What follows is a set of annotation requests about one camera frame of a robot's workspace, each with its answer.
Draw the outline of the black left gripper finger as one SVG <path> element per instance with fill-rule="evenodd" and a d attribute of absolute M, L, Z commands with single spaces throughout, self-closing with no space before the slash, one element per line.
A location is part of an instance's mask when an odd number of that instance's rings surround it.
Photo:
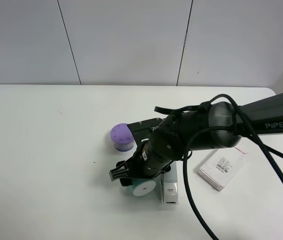
<path fill-rule="evenodd" d="M 112 182 L 131 182 L 135 178 L 131 160 L 119 161 L 115 168 L 109 171 L 109 177 Z"/>

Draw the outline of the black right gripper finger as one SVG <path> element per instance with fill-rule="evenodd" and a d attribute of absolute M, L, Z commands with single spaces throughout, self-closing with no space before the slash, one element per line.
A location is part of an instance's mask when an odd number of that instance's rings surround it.
<path fill-rule="evenodd" d="M 131 178 L 124 177 L 121 178 L 119 181 L 122 187 L 129 187 L 133 185 L 133 179 Z"/>

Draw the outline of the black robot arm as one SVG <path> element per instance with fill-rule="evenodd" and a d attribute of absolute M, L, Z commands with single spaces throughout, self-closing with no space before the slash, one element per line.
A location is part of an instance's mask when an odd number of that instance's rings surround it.
<path fill-rule="evenodd" d="M 153 179 L 168 172 L 174 161 L 191 151 L 234 147 L 241 137 L 283 133 L 283 93 L 235 108 L 230 102 L 203 102 L 179 109 L 156 107 L 165 117 L 128 125 L 137 148 L 109 172 L 124 187 L 133 180 Z M 244 114 L 250 127 L 240 118 Z"/>

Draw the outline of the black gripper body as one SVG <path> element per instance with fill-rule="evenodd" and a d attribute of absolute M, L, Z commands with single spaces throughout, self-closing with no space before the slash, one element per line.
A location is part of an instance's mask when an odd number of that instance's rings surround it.
<path fill-rule="evenodd" d="M 133 178 L 153 179 L 163 172 L 172 161 L 179 160 L 179 150 L 167 141 L 149 139 L 131 159 Z"/>

